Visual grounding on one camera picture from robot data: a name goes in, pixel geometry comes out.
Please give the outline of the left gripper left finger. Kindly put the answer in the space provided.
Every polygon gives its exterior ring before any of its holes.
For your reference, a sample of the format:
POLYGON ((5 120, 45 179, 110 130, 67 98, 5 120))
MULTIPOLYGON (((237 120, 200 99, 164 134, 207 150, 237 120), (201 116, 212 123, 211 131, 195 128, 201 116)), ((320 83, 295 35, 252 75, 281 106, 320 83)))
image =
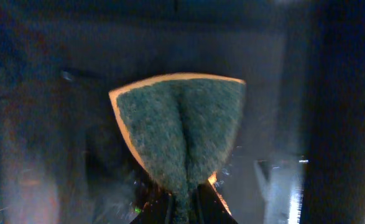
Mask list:
POLYGON ((137 216, 130 224, 172 224, 175 199, 160 188, 140 190, 137 195, 137 216))

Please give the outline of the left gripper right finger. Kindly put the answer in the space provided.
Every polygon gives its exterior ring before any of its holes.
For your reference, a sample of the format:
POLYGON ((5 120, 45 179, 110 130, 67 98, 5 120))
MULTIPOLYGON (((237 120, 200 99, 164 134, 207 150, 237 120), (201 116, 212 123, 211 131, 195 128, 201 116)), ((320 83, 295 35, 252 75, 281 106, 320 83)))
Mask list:
POLYGON ((238 224, 209 182, 200 184, 195 190, 194 210, 199 224, 238 224))

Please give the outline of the green yellow sponge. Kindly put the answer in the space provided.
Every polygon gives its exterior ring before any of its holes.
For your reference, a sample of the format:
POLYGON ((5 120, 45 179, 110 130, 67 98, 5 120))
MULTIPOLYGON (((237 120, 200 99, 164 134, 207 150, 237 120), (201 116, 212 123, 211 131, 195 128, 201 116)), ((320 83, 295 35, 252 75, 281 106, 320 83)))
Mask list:
POLYGON ((204 73, 159 75, 109 92, 128 149, 174 197, 175 223, 196 219, 192 195, 227 160, 245 94, 244 80, 204 73))

